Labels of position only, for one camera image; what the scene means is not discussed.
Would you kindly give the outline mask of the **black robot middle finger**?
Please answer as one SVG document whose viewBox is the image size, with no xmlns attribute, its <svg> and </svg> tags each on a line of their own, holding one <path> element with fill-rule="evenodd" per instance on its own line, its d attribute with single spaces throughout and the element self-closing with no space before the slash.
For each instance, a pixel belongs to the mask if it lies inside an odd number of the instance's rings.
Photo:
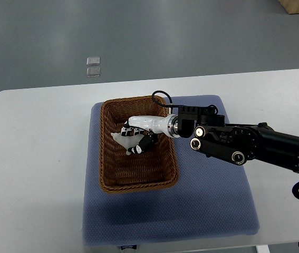
<svg viewBox="0 0 299 253">
<path fill-rule="evenodd" d="M 134 128 L 128 128 L 128 136 L 135 136 L 137 134 Z"/>
</svg>

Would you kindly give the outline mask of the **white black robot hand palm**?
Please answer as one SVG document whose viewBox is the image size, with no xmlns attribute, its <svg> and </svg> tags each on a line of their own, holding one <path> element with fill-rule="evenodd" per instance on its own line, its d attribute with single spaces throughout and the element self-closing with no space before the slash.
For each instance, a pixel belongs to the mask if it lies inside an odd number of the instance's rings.
<svg viewBox="0 0 299 253">
<path fill-rule="evenodd" d="M 129 128 L 140 128 L 154 134 L 164 133 L 170 138 L 178 138 L 178 116 L 166 117 L 152 115 L 138 115 L 127 119 Z"/>
</svg>

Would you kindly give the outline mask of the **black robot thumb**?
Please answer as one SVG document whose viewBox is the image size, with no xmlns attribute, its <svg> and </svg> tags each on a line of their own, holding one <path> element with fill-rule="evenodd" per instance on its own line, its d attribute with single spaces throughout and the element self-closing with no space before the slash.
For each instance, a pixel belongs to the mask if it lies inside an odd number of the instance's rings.
<svg viewBox="0 0 299 253">
<path fill-rule="evenodd" d="M 153 148 L 158 140 L 157 134 L 147 134 L 142 137 L 139 143 L 130 148 L 130 153 L 132 154 L 142 154 Z"/>
</svg>

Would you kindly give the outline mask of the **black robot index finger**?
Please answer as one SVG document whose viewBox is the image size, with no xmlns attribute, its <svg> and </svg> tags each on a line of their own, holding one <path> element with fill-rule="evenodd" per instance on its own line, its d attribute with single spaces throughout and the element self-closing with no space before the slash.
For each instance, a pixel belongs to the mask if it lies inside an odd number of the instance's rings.
<svg viewBox="0 0 299 253">
<path fill-rule="evenodd" d="M 138 135 L 138 134 L 142 134 L 142 135 L 144 135 L 145 132 L 146 132 L 146 131 L 145 131 L 144 129 L 135 128 L 135 135 Z"/>
</svg>

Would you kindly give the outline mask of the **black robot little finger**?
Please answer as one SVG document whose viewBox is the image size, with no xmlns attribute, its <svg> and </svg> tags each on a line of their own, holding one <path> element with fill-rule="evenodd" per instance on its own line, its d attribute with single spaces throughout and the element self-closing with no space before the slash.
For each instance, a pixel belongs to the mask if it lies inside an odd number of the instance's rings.
<svg viewBox="0 0 299 253">
<path fill-rule="evenodd" d="M 127 132 L 129 129 L 129 124 L 128 124 L 128 121 L 126 121 L 124 124 L 123 124 L 123 127 L 121 129 L 122 132 Z"/>
</svg>

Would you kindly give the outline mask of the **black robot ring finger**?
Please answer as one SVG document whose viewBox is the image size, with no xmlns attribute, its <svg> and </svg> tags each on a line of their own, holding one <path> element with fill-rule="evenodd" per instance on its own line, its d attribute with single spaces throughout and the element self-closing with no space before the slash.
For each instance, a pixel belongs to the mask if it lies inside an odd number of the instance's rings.
<svg viewBox="0 0 299 253">
<path fill-rule="evenodd" d="M 123 127 L 122 128 L 122 136 L 126 137 L 126 136 L 129 136 L 129 135 L 130 135 L 130 129 Z"/>
</svg>

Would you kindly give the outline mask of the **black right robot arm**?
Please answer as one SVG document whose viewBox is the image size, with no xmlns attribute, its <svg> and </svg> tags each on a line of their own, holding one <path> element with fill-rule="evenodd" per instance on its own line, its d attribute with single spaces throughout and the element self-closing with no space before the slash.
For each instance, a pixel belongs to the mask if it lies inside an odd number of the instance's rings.
<svg viewBox="0 0 299 253">
<path fill-rule="evenodd" d="M 148 131 L 171 138 L 189 138 L 193 150 L 235 165 L 257 159 L 299 173 L 299 137 L 274 131 L 267 123 L 227 124 L 214 105 L 179 105 L 167 117 L 132 116 L 123 137 Z"/>
</svg>

